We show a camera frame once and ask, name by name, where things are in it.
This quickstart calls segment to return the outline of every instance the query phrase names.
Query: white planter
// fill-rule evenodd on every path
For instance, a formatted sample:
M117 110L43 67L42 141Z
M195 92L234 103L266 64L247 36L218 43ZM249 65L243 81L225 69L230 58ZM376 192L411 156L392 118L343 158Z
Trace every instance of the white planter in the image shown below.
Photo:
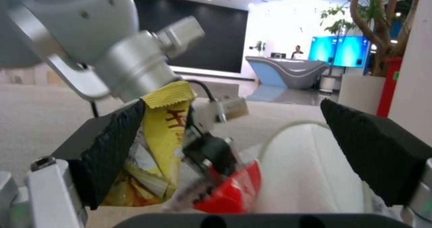
M384 77L343 75L339 103L359 111L376 114Z
M332 93L335 81L335 78L323 76L321 79L320 91Z

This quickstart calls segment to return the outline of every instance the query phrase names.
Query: yellow snack wrapper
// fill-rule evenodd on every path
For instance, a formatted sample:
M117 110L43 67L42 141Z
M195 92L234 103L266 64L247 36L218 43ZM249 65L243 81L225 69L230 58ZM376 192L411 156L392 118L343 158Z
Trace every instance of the yellow snack wrapper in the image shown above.
M173 82L142 99L145 114L123 171L102 205L145 206L170 198L177 188L183 135L195 93Z

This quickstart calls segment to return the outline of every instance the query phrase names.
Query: large black screen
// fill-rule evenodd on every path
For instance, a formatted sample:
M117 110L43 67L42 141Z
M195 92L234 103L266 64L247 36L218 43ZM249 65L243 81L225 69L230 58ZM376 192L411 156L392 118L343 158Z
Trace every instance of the large black screen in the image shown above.
M134 0L140 30L159 31L194 16L206 36L169 65L239 73L242 68L247 11L187 0Z

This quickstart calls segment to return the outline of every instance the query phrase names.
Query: person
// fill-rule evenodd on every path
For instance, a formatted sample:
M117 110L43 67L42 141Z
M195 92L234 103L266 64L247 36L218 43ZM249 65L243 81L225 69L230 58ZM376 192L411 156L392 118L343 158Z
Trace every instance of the person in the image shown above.
M291 55L291 59L294 59L294 55L295 55L296 53L303 54L303 52L300 51L300 45L297 45L297 46L296 46L296 51L293 52L293 54Z

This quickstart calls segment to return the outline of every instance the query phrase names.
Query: robotic arm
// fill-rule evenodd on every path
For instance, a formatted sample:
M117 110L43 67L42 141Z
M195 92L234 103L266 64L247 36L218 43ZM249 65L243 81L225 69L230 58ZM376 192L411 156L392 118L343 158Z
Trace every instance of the robotic arm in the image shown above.
M9 40L0 42L6 52L0 65L29 67L38 57L90 101L111 95L129 102L176 80L166 56L183 53L204 36L193 17L157 33L138 32L132 0L1 2L1 31ZM81 63L94 70L82 70Z

